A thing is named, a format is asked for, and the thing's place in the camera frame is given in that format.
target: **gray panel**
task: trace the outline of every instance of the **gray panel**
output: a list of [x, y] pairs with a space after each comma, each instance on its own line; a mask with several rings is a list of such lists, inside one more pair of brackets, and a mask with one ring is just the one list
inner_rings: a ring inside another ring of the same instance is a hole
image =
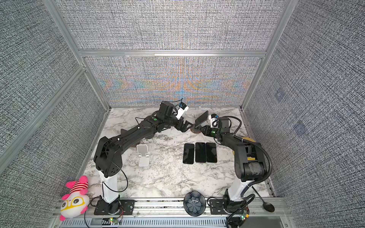
[[0, 3], [0, 153], [78, 67], [42, 1]]
[[299, 1], [246, 109], [298, 227], [365, 227], [364, 12]]
[[111, 106], [238, 106], [257, 57], [86, 57]]
[[266, 50], [285, 0], [56, 0], [81, 49]]
[[67, 181], [74, 180], [105, 110], [82, 75], [0, 176], [1, 227], [21, 216], [47, 227]]

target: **marble table top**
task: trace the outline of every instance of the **marble table top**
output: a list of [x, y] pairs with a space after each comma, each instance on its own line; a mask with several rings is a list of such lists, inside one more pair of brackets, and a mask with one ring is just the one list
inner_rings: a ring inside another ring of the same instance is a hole
[[[101, 137], [113, 137], [120, 134], [120, 129], [129, 130], [137, 125], [135, 117], [146, 117], [158, 108], [118, 108], [112, 109], [105, 123]], [[210, 114], [219, 116], [236, 116], [241, 119], [238, 108], [190, 108], [184, 113], [184, 120], [191, 123], [206, 110]], [[231, 131], [238, 126], [237, 120], [232, 120]], [[246, 135], [244, 124], [237, 133]], [[232, 150], [217, 144], [217, 163], [183, 164], [183, 150], [185, 143], [214, 142], [211, 137], [203, 134], [194, 134], [190, 130], [185, 133], [171, 128], [161, 133], [156, 133], [152, 139], [143, 139], [141, 144], [148, 145], [150, 152], [149, 167], [139, 167], [139, 158], [136, 147], [127, 149], [122, 155], [123, 171], [128, 177], [128, 188], [120, 196], [131, 198], [152, 197], [184, 197], [192, 190], [199, 191], [205, 197], [222, 197], [236, 178], [234, 172], [234, 156]], [[89, 178], [89, 196], [101, 194], [99, 173], [93, 162], [95, 149], [85, 169], [84, 175]], [[118, 174], [118, 188], [126, 186], [122, 172]], [[269, 193], [265, 183], [254, 185], [262, 197]], [[247, 194], [254, 193], [252, 188]]]

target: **plush toy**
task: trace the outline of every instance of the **plush toy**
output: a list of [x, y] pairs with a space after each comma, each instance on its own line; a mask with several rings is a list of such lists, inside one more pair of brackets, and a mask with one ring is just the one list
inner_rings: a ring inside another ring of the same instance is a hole
[[84, 213], [88, 209], [89, 197], [88, 193], [88, 178], [82, 176], [78, 181], [70, 181], [66, 183], [66, 187], [70, 188], [70, 194], [62, 196], [64, 202], [61, 206], [61, 221], [66, 218], [73, 218]]

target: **pink plush foot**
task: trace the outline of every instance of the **pink plush foot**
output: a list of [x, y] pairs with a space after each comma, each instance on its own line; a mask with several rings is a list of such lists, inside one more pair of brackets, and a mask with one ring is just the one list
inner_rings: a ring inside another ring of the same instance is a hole
[[62, 196], [62, 200], [66, 200], [68, 197], [70, 196], [70, 194], [66, 194], [66, 195], [64, 195], [64, 196]]
[[69, 181], [69, 182], [66, 183], [66, 187], [72, 188], [72, 186], [74, 186], [75, 183], [76, 183], [76, 181]]
[[81, 195], [86, 195], [88, 193], [88, 189], [84, 188], [83, 190], [80, 190]]
[[84, 213], [86, 210], [88, 209], [88, 206], [86, 206], [81, 212], [80, 214]]
[[88, 177], [87, 176], [81, 176], [78, 181], [80, 181], [80, 183], [86, 183], [88, 181]]

